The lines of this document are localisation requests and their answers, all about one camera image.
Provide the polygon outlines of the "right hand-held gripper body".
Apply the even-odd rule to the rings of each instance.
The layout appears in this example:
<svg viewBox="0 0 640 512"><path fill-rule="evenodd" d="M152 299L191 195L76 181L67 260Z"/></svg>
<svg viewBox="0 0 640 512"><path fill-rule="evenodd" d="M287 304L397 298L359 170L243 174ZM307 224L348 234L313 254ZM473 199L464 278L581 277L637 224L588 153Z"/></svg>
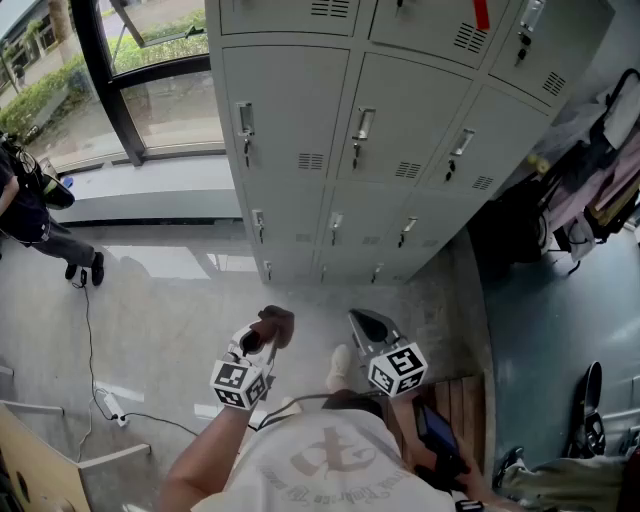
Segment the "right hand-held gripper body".
<svg viewBox="0 0 640 512"><path fill-rule="evenodd" d="M419 387L428 363L415 342L402 339L392 345L375 343L360 348L369 384L393 398Z"/></svg>

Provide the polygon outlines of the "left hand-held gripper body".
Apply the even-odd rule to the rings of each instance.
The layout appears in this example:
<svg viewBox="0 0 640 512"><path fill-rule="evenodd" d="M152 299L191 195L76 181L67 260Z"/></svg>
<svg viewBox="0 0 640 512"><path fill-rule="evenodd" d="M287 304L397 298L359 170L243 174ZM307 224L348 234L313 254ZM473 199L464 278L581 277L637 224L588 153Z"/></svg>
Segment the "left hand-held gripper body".
<svg viewBox="0 0 640 512"><path fill-rule="evenodd" d="M228 348L215 361L209 386L223 406L252 410L271 388L274 363L262 369L252 364L252 355L240 356Z"/></svg>

